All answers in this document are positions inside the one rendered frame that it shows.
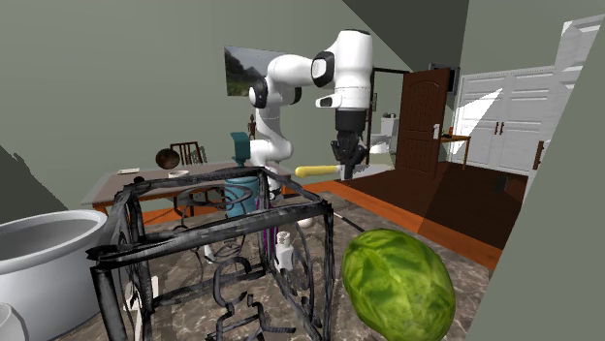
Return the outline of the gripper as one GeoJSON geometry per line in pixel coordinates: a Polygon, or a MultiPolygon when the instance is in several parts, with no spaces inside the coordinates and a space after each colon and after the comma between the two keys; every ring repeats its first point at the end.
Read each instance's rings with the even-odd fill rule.
{"type": "Polygon", "coordinates": [[[352,179],[355,167],[367,156],[368,149],[358,143],[349,155],[346,140],[359,141],[366,128],[366,110],[335,111],[336,139],[331,141],[334,157],[341,164],[346,163],[346,179],[352,179]]]}

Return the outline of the yellow handled knife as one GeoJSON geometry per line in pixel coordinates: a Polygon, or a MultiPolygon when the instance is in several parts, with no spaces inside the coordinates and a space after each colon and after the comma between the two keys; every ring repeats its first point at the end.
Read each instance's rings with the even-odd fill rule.
{"type": "MultiPolygon", "coordinates": [[[[356,165],[353,168],[351,178],[360,177],[363,174],[370,174],[373,171],[374,167],[372,165],[356,165]]],[[[295,175],[297,177],[326,175],[330,173],[338,173],[340,175],[341,180],[346,179],[344,165],[300,166],[295,169],[295,175]]]]}

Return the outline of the white toilet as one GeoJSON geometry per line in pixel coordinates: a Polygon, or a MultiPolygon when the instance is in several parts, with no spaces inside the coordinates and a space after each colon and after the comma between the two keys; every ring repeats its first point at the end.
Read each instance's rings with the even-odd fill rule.
{"type": "Polygon", "coordinates": [[[369,153],[386,154],[391,150],[393,137],[398,132],[398,118],[395,113],[384,113],[381,117],[380,132],[370,135],[369,153]]]}

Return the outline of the brown wooden door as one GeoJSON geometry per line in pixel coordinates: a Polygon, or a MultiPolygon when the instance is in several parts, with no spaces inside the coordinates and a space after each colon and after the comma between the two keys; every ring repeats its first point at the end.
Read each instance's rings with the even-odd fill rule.
{"type": "Polygon", "coordinates": [[[450,73],[449,68],[441,68],[403,76],[397,171],[436,176],[450,73]]]}

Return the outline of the teal pump bottle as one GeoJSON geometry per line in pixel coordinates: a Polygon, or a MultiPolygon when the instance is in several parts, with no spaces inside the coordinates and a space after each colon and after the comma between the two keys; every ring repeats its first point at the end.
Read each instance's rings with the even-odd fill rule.
{"type": "MultiPolygon", "coordinates": [[[[235,145],[234,160],[239,166],[243,166],[245,161],[251,158],[249,136],[245,132],[233,132],[231,133],[231,136],[235,145]]],[[[243,187],[251,191],[251,196],[235,204],[229,204],[226,211],[226,215],[228,217],[250,213],[257,209],[259,182],[256,176],[226,179],[226,201],[232,202],[233,200],[238,200],[241,197],[244,197],[246,192],[243,190],[243,187]]]]}

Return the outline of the small wooden side table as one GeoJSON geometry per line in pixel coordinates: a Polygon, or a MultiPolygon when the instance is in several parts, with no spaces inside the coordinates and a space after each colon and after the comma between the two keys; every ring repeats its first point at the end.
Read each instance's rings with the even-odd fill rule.
{"type": "Polygon", "coordinates": [[[462,169],[464,170],[466,167],[466,163],[467,163],[467,156],[468,156],[468,151],[469,151],[469,146],[470,146],[470,140],[471,140],[471,136],[458,136],[458,135],[445,136],[445,135],[442,135],[439,139],[439,142],[440,143],[451,143],[451,142],[463,141],[466,143],[464,154],[463,154],[463,161],[462,161],[462,169]]]}

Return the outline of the small white shaker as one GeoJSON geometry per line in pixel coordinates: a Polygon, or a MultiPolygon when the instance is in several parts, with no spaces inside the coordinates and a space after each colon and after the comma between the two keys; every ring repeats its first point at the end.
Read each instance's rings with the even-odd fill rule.
{"type": "Polygon", "coordinates": [[[293,269],[293,252],[294,247],[292,245],[290,233],[285,231],[278,232],[276,234],[275,244],[275,267],[278,272],[282,269],[293,269]]]}

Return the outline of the green cabbage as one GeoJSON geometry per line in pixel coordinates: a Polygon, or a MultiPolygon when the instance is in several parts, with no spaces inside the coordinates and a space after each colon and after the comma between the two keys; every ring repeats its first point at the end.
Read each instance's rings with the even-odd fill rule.
{"type": "Polygon", "coordinates": [[[353,238],[341,276],[360,320],[387,341],[441,341],[454,320],[456,293],[444,262],[405,232],[375,229],[353,238]]]}

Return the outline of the dark wooden chair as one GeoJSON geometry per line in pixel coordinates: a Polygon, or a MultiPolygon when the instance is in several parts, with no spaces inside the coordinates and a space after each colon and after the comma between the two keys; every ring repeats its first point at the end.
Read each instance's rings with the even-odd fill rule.
{"type": "Polygon", "coordinates": [[[170,148],[177,152],[180,163],[184,166],[207,162],[205,149],[196,141],[171,143],[170,148]]]}

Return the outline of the white closet doors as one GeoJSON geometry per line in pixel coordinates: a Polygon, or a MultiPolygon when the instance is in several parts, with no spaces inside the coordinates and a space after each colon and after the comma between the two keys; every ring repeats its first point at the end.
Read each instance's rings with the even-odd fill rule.
{"type": "Polygon", "coordinates": [[[460,77],[448,160],[527,175],[532,169],[554,68],[525,68],[460,77]]]}

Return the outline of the white panel door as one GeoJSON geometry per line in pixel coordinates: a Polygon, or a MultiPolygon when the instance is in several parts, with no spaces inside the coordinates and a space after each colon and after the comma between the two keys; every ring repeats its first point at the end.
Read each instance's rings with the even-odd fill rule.
{"type": "Polygon", "coordinates": [[[534,162],[525,186],[524,201],[604,19],[605,14],[602,14],[566,21],[563,24],[547,105],[541,114],[542,124],[534,162]]]}

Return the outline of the large white bowl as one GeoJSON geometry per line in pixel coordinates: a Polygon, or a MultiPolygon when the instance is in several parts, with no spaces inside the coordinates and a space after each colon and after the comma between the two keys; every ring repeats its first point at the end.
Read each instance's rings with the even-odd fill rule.
{"type": "Polygon", "coordinates": [[[0,341],[51,341],[100,312],[86,251],[107,215],[64,210],[0,224],[0,341]]]}

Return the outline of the landscape wall picture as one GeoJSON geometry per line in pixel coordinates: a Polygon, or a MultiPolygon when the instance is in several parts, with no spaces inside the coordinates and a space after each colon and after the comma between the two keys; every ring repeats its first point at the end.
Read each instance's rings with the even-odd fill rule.
{"type": "Polygon", "coordinates": [[[250,47],[225,46],[224,62],[226,90],[228,96],[247,96],[249,87],[267,75],[270,62],[283,55],[272,51],[250,47]]]}

